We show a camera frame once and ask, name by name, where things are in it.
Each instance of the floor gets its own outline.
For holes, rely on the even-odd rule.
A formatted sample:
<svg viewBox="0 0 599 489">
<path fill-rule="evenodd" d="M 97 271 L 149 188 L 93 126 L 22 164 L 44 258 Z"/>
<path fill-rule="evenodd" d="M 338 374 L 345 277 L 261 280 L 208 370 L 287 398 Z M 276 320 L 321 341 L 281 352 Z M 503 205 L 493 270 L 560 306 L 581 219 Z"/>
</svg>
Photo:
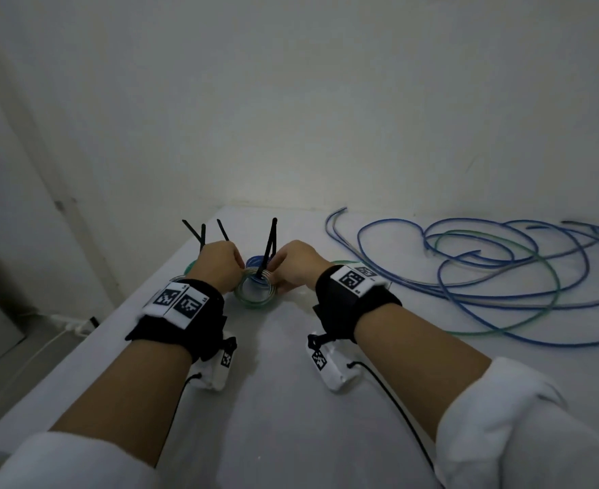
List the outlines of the floor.
<svg viewBox="0 0 599 489">
<path fill-rule="evenodd" d="M 42 318 L 30 318 L 23 326 L 26 339 L 0 358 L 0 391 L 19 368 L 58 331 Z M 0 397 L 0 419 L 23 398 L 82 340 L 66 333 L 44 349 Z"/>
</svg>

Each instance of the white cable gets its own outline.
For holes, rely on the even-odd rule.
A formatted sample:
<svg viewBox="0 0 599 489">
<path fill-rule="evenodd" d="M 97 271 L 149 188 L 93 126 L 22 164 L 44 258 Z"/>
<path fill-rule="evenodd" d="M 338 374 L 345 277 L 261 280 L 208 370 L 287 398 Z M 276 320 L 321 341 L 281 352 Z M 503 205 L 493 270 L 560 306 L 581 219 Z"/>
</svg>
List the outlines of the white cable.
<svg viewBox="0 0 599 489">
<path fill-rule="evenodd" d="M 34 355 L 32 357 L 30 357 L 20 368 L 17 372 L 15 372 L 15 375 L 12 376 L 12 378 L 7 382 L 7 384 L 5 386 L 3 386 L 2 390 L 0 391 L 0 399 L 2 398 L 2 396 L 5 394 L 5 392 L 8 390 L 8 388 L 14 383 L 14 381 L 17 380 L 17 378 L 21 375 L 21 373 L 30 365 L 30 362 L 32 362 L 35 357 L 37 355 L 39 355 L 41 352 L 43 352 L 52 342 L 54 342 L 55 340 L 57 340 L 61 335 L 63 335 L 64 333 L 66 333 L 67 331 L 64 330 L 61 333 L 59 333 L 56 337 L 51 338 L 45 345 L 43 345 L 43 347 L 41 347 L 39 350 L 37 350 Z"/>
</svg>

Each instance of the white sleeve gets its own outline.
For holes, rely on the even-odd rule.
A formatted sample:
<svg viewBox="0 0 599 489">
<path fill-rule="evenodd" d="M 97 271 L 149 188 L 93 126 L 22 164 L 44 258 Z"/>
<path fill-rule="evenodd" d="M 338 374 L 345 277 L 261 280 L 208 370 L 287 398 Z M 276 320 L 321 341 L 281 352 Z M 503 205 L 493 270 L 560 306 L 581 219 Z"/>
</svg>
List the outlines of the white sleeve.
<svg viewBox="0 0 599 489">
<path fill-rule="evenodd" d="M 155 470 L 118 446 L 63 432 L 29 437 L 3 464 L 0 489 L 159 487 Z"/>
<path fill-rule="evenodd" d="M 436 438 L 448 489 L 599 488 L 599 436 L 555 384 L 505 358 L 450 405 Z"/>
</svg>

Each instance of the tabletop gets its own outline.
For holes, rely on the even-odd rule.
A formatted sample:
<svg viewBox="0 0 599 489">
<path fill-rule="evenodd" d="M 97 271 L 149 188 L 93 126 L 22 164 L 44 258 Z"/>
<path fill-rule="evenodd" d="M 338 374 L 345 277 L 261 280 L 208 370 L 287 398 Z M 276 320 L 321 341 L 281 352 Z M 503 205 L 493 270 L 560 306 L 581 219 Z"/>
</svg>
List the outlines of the tabletop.
<svg viewBox="0 0 599 489">
<path fill-rule="evenodd" d="M 272 217 L 278 247 L 299 238 L 330 260 L 351 259 L 324 232 L 323 211 L 226 206 L 207 221 L 207 241 L 220 240 L 220 218 L 244 259 L 263 254 Z M 339 230 L 351 241 L 378 214 L 346 213 Z M 416 220 L 422 225 L 431 219 Z M 441 259 L 425 253 L 408 225 L 386 224 L 362 236 L 367 253 L 384 267 L 415 279 L 434 281 Z M 89 338 L 0 420 L 0 451 L 15 451 L 27 436 L 48 430 L 127 345 L 142 305 L 157 289 L 197 257 L 194 237 L 146 280 Z M 560 278 L 572 278 L 579 262 L 556 263 Z M 517 271 L 498 278 L 492 291 L 539 291 L 545 272 Z M 447 330 L 477 330 L 477 324 L 447 301 L 393 284 L 408 308 Z M 599 254 L 592 277 L 576 292 L 599 293 Z M 322 383 L 305 352 L 306 336 L 320 330 L 312 311 L 315 295 L 306 288 L 278 297 L 269 306 L 244 308 L 226 297 L 225 329 L 238 338 L 225 389 L 187 388 L 157 470 L 165 486 L 220 487 L 437 487 L 410 431 L 381 388 L 367 373 L 341 393 Z M 523 312 L 485 310 L 499 325 L 523 318 Z M 599 339 L 599 307 L 553 312 L 524 336 L 551 340 Z M 490 357 L 509 357 L 551 376 L 562 389 L 571 413 L 599 433 L 599 347 L 549 349 L 503 336 L 464 338 Z M 347 352 L 366 360 L 357 346 Z M 427 448 L 433 444 L 426 440 Z"/>
</svg>

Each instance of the black wrist strap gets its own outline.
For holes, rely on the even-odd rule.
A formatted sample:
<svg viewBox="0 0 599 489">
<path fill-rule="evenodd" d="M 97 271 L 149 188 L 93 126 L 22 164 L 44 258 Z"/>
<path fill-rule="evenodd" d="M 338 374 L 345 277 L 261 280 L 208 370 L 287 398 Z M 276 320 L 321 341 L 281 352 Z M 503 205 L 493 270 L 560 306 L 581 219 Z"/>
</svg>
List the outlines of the black wrist strap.
<svg viewBox="0 0 599 489">
<path fill-rule="evenodd" d="M 372 287 L 360 297 L 354 295 L 331 278 L 341 267 L 328 268 L 318 279 L 315 293 L 319 303 L 313 310 L 330 340 L 352 340 L 356 343 L 353 330 L 363 314 L 385 304 L 401 305 L 401 301 L 383 286 Z"/>
<path fill-rule="evenodd" d="M 227 320 L 222 315 L 224 299 L 216 288 L 206 282 L 182 279 L 178 283 L 190 285 L 209 297 L 209 301 L 193 316 L 186 329 L 168 322 L 165 318 L 144 315 L 125 339 L 181 345 L 188 350 L 194 362 L 197 359 L 207 361 L 223 347 L 222 328 Z"/>
</svg>

